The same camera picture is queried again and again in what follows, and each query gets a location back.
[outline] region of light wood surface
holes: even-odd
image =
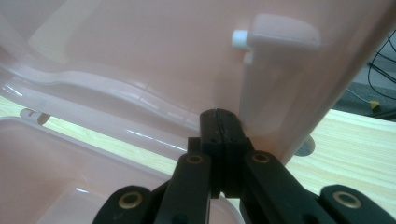
[[[0,117],[18,116],[22,109],[0,97]],[[51,118],[45,127],[169,175],[176,165],[173,160],[60,119]],[[319,194],[325,186],[346,185],[396,217],[396,123],[331,110],[312,137],[315,152],[294,157],[287,165],[306,189]]]

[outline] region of black cable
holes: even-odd
[[[381,56],[381,57],[383,57],[384,59],[387,59],[387,60],[389,60],[389,61],[391,61],[391,62],[393,62],[393,63],[396,63],[396,60],[393,60],[393,59],[391,59],[390,57],[385,56],[385,55],[383,55],[383,54],[380,53],[380,52],[378,52],[378,55]]]
[[[393,34],[392,34],[390,37],[388,36],[388,42],[390,43],[390,46],[393,48],[393,50],[396,52],[396,48],[393,46],[393,43],[392,43],[392,40],[391,40]]]
[[[396,78],[391,76],[390,74],[388,74],[387,72],[385,72],[384,70],[382,70],[381,68],[377,67],[376,65],[372,64],[372,63],[367,63],[369,66],[371,66],[372,68],[374,68],[374,70],[379,73],[380,75],[382,75],[383,77],[389,79],[391,82],[396,84]]]
[[[396,32],[396,30],[393,31],[393,33],[392,33],[390,36],[388,36],[388,40],[381,46],[381,48],[380,48],[379,51],[376,53],[376,55],[374,56],[374,58],[372,59],[372,61],[369,63],[369,71],[368,71],[368,73],[367,73],[367,81],[369,82],[369,85],[370,85],[370,87],[373,89],[373,91],[375,91],[376,93],[378,93],[378,94],[380,94],[380,95],[382,95],[382,96],[384,96],[384,97],[387,97],[387,98],[389,98],[389,99],[392,99],[392,100],[396,100],[396,98],[391,97],[391,96],[388,96],[388,95],[386,95],[386,94],[383,94],[383,93],[379,92],[376,88],[374,88],[374,86],[372,85],[371,80],[370,80],[370,75],[371,75],[371,69],[373,68],[373,65],[374,65],[374,62],[375,62],[376,57],[379,55],[379,52],[381,52],[381,50],[388,44],[388,42],[391,43],[390,39],[393,37],[393,35],[395,34],[395,32]]]

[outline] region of metal bolt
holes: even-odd
[[[361,201],[353,194],[344,192],[344,191],[336,191],[332,194],[334,199],[340,203],[341,205],[348,208],[360,208]]]
[[[119,199],[119,206],[123,209],[131,209],[137,207],[143,202],[143,195],[137,191],[125,193]]]

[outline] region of black plastic bracket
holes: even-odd
[[[396,220],[360,192],[330,186],[320,197],[272,154],[255,151],[236,115],[207,110],[201,137],[189,138],[172,178],[154,191],[126,187],[110,196],[94,224],[206,224],[210,198],[240,198],[247,224],[389,223]]]

